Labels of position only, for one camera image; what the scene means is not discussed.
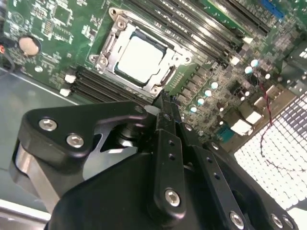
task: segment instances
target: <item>green circuit board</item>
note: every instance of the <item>green circuit board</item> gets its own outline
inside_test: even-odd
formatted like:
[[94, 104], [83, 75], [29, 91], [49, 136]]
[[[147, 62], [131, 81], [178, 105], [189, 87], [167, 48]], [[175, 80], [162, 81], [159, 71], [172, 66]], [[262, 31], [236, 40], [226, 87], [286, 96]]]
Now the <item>green circuit board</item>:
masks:
[[[193, 22], [185, 17], [182, 17], [182, 21], [179, 20], [180, 23], [178, 23], [179, 21], [176, 21], [178, 17], [175, 17], [176, 14], [172, 12], [173, 8], [170, 7], [169, 2], [171, 5], [178, 6], [177, 12], [187, 12], [187, 15], [189, 12], [195, 12], [196, 6], [197, 10], [219, 23], [220, 27], [215, 30], [218, 36], [228, 40], [229, 44], [240, 47], [240, 51], [234, 48], [229, 49], [230, 53], [239, 59], [236, 65], [229, 63], [219, 47], [207, 46], [209, 50], [216, 49], [213, 54], [219, 59], [203, 55], [204, 52], [195, 51], [192, 62], [188, 65], [180, 65], [164, 87], [171, 95], [177, 95], [178, 99], [180, 96], [184, 97], [184, 100], [181, 100], [180, 110], [185, 121], [198, 131], [203, 131], [200, 138], [206, 140], [218, 132], [217, 116], [223, 117], [230, 109], [237, 108], [242, 103], [238, 97], [229, 92], [234, 82], [240, 82], [250, 91], [251, 96], [247, 100], [252, 101], [261, 94], [259, 88], [247, 82], [244, 73], [251, 59], [258, 59], [261, 68], [272, 75], [280, 72], [283, 59], [301, 42], [307, 26], [307, 20], [305, 20], [307, 12], [304, 10], [307, 3], [303, 1], [299, 4], [294, 4], [291, 0], [276, 2], [276, 6], [284, 14], [284, 18], [278, 19], [259, 4], [258, 0], [237, 0], [258, 18], [264, 27], [266, 26], [267, 29], [262, 31], [259, 31], [259, 27], [255, 28], [242, 22], [231, 11], [223, 11], [219, 4], [225, 1], [14, 0], [8, 1], [4, 35], [14, 41], [18, 41], [25, 35], [36, 38], [40, 42], [38, 55], [25, 56], [19, 47], [11, 48], [9, 53], [14, 62], [21, 66], [23, 73], [60, 90], [64, 84], [64, 76], [70, 67], [82, 66], [101, 78], [106, 77], [96, 70], [93, 63], [89, 61], [89, 56], [100, 53], [112, 28], [114, 21], [108, 13], [110, 7], [134, 12], [152, 25], [168, 32], [169, 28], [172, 28], [172, 31], [179, 30], [180, 23], [193, 25]], [[246, 42], [243, 38], [250, 38], [251, 41]], [[215, 42], [222, 47], [218, 39], [215, 39]], [[196, 50], [201, 50], [205, 46], [199, 46]], [[223, 61], [227, 62], [226, 66], [221, 65]], [[209, 74], [203, 77], [201, 82], [194, 82], [195, 88], [187, 87], [188, 80], [198, 74], [199, 69], [204, 69]], [[213, 81], [218, 82], [219, 87], [212, 90], [211, 97], [204, 97], [204, 89], [210, 88]], [[204, 97], [204, 105], [199, 106], [196, 113], [192, 113], [190, 107], [197, 104], [196, 100], [199, 97]], [[225, 105], [223, 112], [216, 109], [217, 102]]]

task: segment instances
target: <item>cable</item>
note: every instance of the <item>cable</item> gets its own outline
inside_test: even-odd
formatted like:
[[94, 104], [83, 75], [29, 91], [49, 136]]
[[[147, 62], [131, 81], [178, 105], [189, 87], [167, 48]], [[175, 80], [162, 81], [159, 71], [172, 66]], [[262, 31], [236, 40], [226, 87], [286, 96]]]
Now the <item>cable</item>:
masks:
[[274, 162], [271, 162], [270, 160], [266, 159], [266, 157], [264, 156], [264, 153], [263, 153], [263, 140], [264, 140], [264, 135], [268, 132], [268, 130], [274, 125], [273, 121], [272, 121], [272, 113], [271, 113], [271, 107], [270, 107], [270, 100], [269, 100], [269, 97], [266, 93], [266, 90], [264, 89], [263, 87], [263, 84], [259, 81], [258, 82], [258, 85], [260, 87], [260, 89], [262, 90], [263, 92], [263, 97], [266, 101], [266, 107], [267, 107], [267, 111], [268, 111], [268, 114], [269, 114], [269, 125], [268, 127], [266, 128], [266, 130], [264, 131], [264, 133], [261, 135], [261, 138], [260, 138], [260, 154], [263, 158], [265, 158], [265, 161], [268, 163], [268, 164], [271, 164], [273, 165], [275, 168], [277, 169], [281, 169], [281, 170], [286, 170], [286, 171], [289, 171], [289, 172], [305, 172], [306, 170], [305, 169], [302, 169], [302, 170], [294, 170], [294, 169], [286, 169], [284, 167], [280, 167], [280, 166], [277, 166], [274, 164]]
[[7, 75], [13, 73], [13, 71], [16, 68], [16, 66], [15, 66], [15, 63], [12, 60], [11, 56], [6, 52], [4, 46], [2, 46], [2, 45], [0, 45], [0, 53], [9, 61], [10, 65], [11, 65], [10, 69], [7, 72], [5, 72], [4, 74], [0, 75], [0, 78], [4, 78]]

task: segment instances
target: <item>ventilation grille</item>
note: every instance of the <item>ventilation grille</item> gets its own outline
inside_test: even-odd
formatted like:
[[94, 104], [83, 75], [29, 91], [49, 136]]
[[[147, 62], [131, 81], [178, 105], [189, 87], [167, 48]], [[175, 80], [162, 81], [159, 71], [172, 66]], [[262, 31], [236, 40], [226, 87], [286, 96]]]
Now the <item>ventilation grille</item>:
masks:
[[297, 98], [267, 127], [256, 134], [235, 158], [284, 209], [307, 197], [307, 92]]

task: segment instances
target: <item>cpu socket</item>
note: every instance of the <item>cpu socket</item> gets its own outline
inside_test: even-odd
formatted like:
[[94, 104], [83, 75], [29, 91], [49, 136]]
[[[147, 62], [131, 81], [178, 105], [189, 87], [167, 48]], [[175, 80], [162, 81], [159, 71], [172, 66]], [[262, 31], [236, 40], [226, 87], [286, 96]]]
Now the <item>cpu socket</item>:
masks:
[[174, 46], [155, 32], [144, 31], [139, 22], [110, 8], [113, 27], [100, 54], [92, 58], [97, 70], [137, 90], [155, 97], [172, 79], [180, 65], [191, 62], [191, 54]]

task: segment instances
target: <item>blue connector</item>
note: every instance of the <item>blue connector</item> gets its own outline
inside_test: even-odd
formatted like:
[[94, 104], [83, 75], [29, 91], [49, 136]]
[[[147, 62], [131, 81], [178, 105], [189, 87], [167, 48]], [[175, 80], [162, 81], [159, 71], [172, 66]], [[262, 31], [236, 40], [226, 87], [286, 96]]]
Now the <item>blue connector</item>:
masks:
[[223, 143], [228, 142], [234, 135], [234, 131], [232, 131], [228, 125], [223, 125], [216, 133], [216, 136], [221, 139]]
[[268, 0], [261, 0], [261, 4], [264, 8], [266, 8], [271, 14], [273, 14], [278, 19], [284, 18], [284, 13], [279, 11], [276, 6], [274, 6], [271, 2]]

